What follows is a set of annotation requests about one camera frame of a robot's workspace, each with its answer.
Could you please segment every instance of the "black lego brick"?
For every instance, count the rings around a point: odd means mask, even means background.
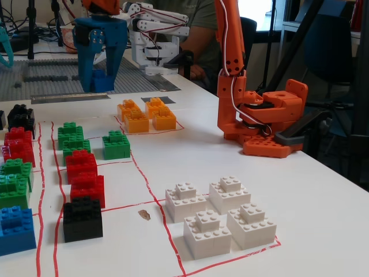
[[[23,127],[26,131],[32,131],[33,139],[36,137],[35,114],[32,108],[27,108],[25,104],[15,105],[7,115],[9,131],[12,128]]]
[[[100,200],[90,197],[74,198],[63,207],[65,242],[103,237]]]
[[[6,119],[5,119],[5,113],[4,113],[4,111],[0,111],[0,117],[1,117],[0,130],[4,130],[5,125],[6,125]]]

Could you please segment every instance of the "orange servo bracket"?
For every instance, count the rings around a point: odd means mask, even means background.
[[[103,12],[112,16],[120,13],[119,0],[83,0],[83,5],[92,13]]]
[[[237,0],[216,0],[217,39],[223,52],[218,77],[218,127],[227,140],[243,145],[246,155],[285,158],[301,145],[284,146],[273,140],[275,132],[290,127],[304,112],[308,88],[288,80],[285,91],[262,96],[246,91],[244,44]],[[236,119],[239,112],[241,121]]]

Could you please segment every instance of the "black pole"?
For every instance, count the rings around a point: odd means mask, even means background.
[[[36,8],[35,0],[28,1],[27,16],[29,19],[28,25],[28,59],[34,59],[35,53],[33,52],[33,30],[35,29],[36,21]]]
[[[263,89],[266,87],[266,82],[267,82],[267,79],[268,79],[270,52],[272,50],[272,43],[273,43],[274,21],[275,21],[274,15],[276,14],[276,2],[277,2],[277,0],[273,0],[273,4],[272,4],[272,17],[270,19],[270,28],[269,28],[269,34],[268,34],[268,47],[266,49],[263,84],[262,84],[262,87],[261,87]]]
[[[363,4],[363,22],[360,46],[357,52],[358,64],[355,88],[355,105],[352,123],[352,136],[350,137],[350,149],[355,149],[358,142],[362,140],[361,152],[368,147],[368,123],[369,123],[369,3]],[[348,178],[359,184],[362,173],[362,161],[364,155],[356,154],[350,156]]]
[[[295,33],[291,41],[291,46],[289,47],[286,54],[283,56],[275,74],[273,75],[269,85],[266,87],[265,92],[276,91],[279,83],[281,82],[283,76],[285,75],[289,65],[291,64],[293,58],[295,57],[301,43],[304,41],[307,31],[310,29],[315,16],[318,14],[324,0],[314,0],[308,9],[303,21],[300,24],[298,31]]]
[[[58,34],[58,46],[62,47],[63,46],[63,35],[60,29],[60,20],[59,20],[60,6],[58,3],[58,0],[51,1],[51,10],[54,12],[54,17],[55,17],[55,27],[57,29],[57,34]]]

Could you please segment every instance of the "gray lego brick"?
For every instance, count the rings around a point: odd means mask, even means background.
[[[105,69],[103,61],[95,66]],[[173,87],[162,78],[162,83]],[[128,60],[122,59],[115,80],[115,90],[107,94],[152,92],[156,87]],[[78,78],[77,59],[15,61],[12,68],[0,64],[0,102],[29,100],[31,96],[67,95],[84,93]]]

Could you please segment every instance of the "lego brick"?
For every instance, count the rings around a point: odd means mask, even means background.
[[[128,133],[143,133],[149,131],[149,119],[140,109],[132,109],[125,114],[125,128]]]
[[[103,237],[103,220],[99,200],[72,199],[63,206],[65,242]]]
[[[82,172],[71,181],[70,199],[89,196],[91,200],[100,200],[105,208],[104,176],[96,176],[93,172]]]
[[[83,172],[93,172],[97,175],[97,164],[94,154],[89,154],[87,150],[75,150],[72,156],[66,157],[68,183],[74,177]]]
[[[220,183],[211,183],[209,185],[209,200],[222,215],[230,209],[236,209],[242,204],[248,204],[251,200],[251,194],[241,185],[241,189],[236,192],[225,192]]]
[[[218,230],[220,226],[219,214],[211,209],[197,212],[195,220],[197,227],[202,233]]]
[[[153,112],[152,125],[155,130],[173,130],[176,129],[176,124],[177,119],[167,106]]]
[[[63,157],[64,164],[66,164],[66,157],[72,156],[73,151],[75,150],[87,150],[87,153],[91,153],[91,146],[89,140],[83,141],[64,141],[63,143]]]
[[[0,256],[36,248],[32,210],[0,209]]]
[[[20,206],[27,209],[29,204],[29,186],[26,178],[17,178],[10,174],[0,176],[0,209]]]
[[[183,237],[195,260],[227,254],[231,251],[232,234],[227,227],[201,232],[195,217],[184,219]]]
[[[145,103],[145,114],[149,119],[152,119],[153,112],[159,111],[159,108],[164,106],[165,104],[160,98],[151,98],[150,102]]]
[[[271,220],[247,224],[237,209],[228,211],[227,227],[242,250],[273,243],[277,230]]]
[[[264,220],[265,211],[263,211],[255,203],[244,204],[240,207],[240,215],[247,222],[247,224],[253,224]]]
[[[7,140],[6,145],[1,147],[5,162],[9,159],[22,159],[23,162],[32,163],[32,166],[36,167],[33,149],[28,143],[22,140]]]
[[[196,197],[196,188],[191,183],[183,183],[175,185],[175,193],[181,199],[188,199]]]
[[[6,119],[5,119],[4,111],[0,111],[0,119],[1,119],[0,130],[4,130],[4,128],[6,126]]]
[[[26,131],[32,132],[32,137],[35,139],[35,114],[33,109],[27,108],[25,104],[15,105],[7,116],[8,129],[11,132],[12,128],[23,127]]]
[[[58,149],[63,150],[64,141],[84,140],[82,126],[76,126],[76,123],[64,123],[65,127],[58,128]]]
[[[131,146],[127,136],[121,131],[110,131],[103,137],[103,154],[105,160],[123,159],[131,156]]]
[[[119,104],[117,106],[117,116],[122,122],[124,122],[125,115],[130,114],[131,110],[134,110],[134,109],[140,109],[140,108],[136,105],[136,103],[133,102],[132,99],[126,99],[123,101],[123,104]]]
[[[5,134],[4,138],[4,145],[7,145],[7,141],[9,140],[18,140],[22,141],[24,143],[28,143],[31,148],[33,148],[32,145],[32,132],[31,131],[25,131],[23,127],[19,128],[12,128],[9,132]]]
[[[225,192],[237,192],[241,189],[241,182],[235,176],[220,178],[220,186]]]
[[[165,191],[165,208],[172,220],[178,223],[183,221],[185,217],[206,210],[206,200],[197,191],[192,198],[180,199],[175,189],[167,189]]]

